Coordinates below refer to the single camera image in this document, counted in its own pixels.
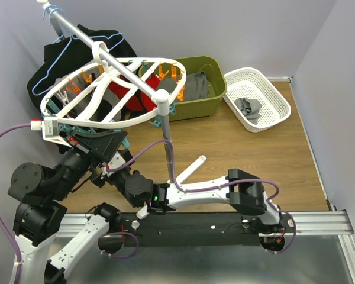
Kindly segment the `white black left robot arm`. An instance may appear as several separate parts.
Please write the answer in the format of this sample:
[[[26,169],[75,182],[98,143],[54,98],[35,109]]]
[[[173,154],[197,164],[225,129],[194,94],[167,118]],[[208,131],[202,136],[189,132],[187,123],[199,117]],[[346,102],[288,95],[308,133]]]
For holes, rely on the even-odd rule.
[[[96,168],[111,161],[126,136],[124,130],[95,134],[69,131],[67,150],[54,167],[27,162],[15,169],[8,194],[20,203],[13,225],[19,256],[11,283],[66,283],[71,269],[95,241],[122,230],[120,211],[101,203],[83,230],[58,255],[48,257],[67,212],[61,202],[76,191],[87,172],[95,185],[104,186],[105,179]]]

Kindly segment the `grey sock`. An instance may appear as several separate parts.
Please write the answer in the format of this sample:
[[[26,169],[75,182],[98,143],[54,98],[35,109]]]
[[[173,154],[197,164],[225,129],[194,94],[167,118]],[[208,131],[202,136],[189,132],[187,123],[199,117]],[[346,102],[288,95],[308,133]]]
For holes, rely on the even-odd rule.
[[[259,111],[261,110],[262,105],[257,99],[238,98],[234,103],[250,123],[258,123],[260,118]]]

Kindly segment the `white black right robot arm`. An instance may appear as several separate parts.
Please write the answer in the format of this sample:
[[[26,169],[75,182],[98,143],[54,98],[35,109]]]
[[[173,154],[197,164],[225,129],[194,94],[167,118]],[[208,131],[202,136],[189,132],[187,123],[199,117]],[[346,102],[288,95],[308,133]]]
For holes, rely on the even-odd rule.
[[[242,215],[258,217],[262,228],[275,231],[282,225],[279,209],[264,189],[266,180],[240,169],[230,169],[225,176],[206,182],[186,183],[185,180],[205,161],[197,158],[180,175],[166,183],[156,183],[130,169],[135,158],[125,159],[120,152],[102,165],[102,178],[113,184],[128,203],[138,208],[139,220],[149,215],[164,215],[190,205],[229,204]]]

